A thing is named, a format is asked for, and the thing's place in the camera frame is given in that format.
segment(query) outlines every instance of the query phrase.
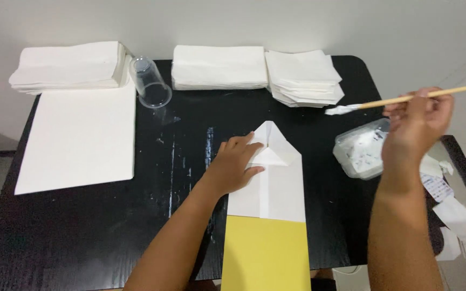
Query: wooden brush handle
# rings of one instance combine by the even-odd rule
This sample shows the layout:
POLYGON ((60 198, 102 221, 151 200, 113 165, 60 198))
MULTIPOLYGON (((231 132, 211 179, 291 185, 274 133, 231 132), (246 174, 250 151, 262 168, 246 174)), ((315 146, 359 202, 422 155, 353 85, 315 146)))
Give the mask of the wooden brush handle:
MULTIPOLYGON (((439 90, 439 91, 429 92, 429 94, 427 94, 427 97, 437 97, 437 96, 441 96, 441 95, 454 94, 454 93, 459 93, 459 92, 463 92, 463 91, 466 91, 466 86, 458 87, 458 88, 454 88, 454 89, 446 89, 446 90, 439 90)), ((388 99, 388 100, 379 100, 379 101, 368 102, 368 103, 361 104, 361 106, 359 106, 359 109, 366 109, 366 108, 385 106, 385 105, 388 105, 388 104, 408 102, 409 100, 413 99, 413 97, 414 96, 412 96, 412 95, 408 95, 408 96, 402 96, 402 97, 388 99)))

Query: person's left hand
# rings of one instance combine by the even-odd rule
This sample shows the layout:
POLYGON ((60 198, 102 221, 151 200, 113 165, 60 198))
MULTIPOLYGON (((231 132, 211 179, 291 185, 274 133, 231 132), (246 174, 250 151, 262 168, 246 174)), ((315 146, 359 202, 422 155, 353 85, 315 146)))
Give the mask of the person's left hand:
POLYGON ((217 156, 199 181, 218 195, 217 199, 243 188, 254 175, 265 170, 260 166, 245 168, 256 150, 263 147, 259 142, 248 144, 253 135, 250 132, 221 143, 217 156))

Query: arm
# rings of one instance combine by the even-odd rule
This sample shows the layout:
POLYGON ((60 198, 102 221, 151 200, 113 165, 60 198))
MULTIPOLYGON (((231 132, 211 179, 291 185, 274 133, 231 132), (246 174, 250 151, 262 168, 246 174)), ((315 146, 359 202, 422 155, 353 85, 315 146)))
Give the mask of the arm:
POLYGON ((223 195, 244 187, 263 167, 245 169, 261 143, 253 133, 223 142, 217 157, 166 222, 125 283, 126 291, 184 290, 213 208, 223 195))
POLYGON ((420 161, 447 129, 452 96, 423 98, 385 109, 392 125, 384 147, 384 171, 373 203, 368 238, 372 290, 443 290, 429 240, 420 161))

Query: hand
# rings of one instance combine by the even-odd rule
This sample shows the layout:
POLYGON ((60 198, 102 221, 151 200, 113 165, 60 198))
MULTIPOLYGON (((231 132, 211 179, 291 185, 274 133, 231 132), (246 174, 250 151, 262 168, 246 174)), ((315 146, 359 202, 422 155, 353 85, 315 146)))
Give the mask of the hand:
POLYGON ((264 171, 263 167, 245 168, 256 150, 263 147, 259 142, 248 144, 253 135, 251 132, 221 143, 217 156, 199 181, 218 195, 217 199, 243 188, 254 175, 264 171))
POLYGON ((384 169, 409 165, 418 168, 425 153, 445 133, 454 98, 451 95, 427 98, 429 92, 438 90, 441 88, 422 88, 409 93, 415 95, 411 101, 386 106, 382 114, 389 116, 391 128, 382 149, 384 169))

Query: yellow paper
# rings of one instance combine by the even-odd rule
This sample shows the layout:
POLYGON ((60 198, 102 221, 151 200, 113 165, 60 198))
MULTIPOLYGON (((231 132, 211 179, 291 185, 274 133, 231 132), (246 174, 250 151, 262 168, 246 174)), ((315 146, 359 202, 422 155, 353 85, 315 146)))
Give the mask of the yellow paper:
POLYGON ((310 291, 303 222, 228 215, 222 291, 310 291))

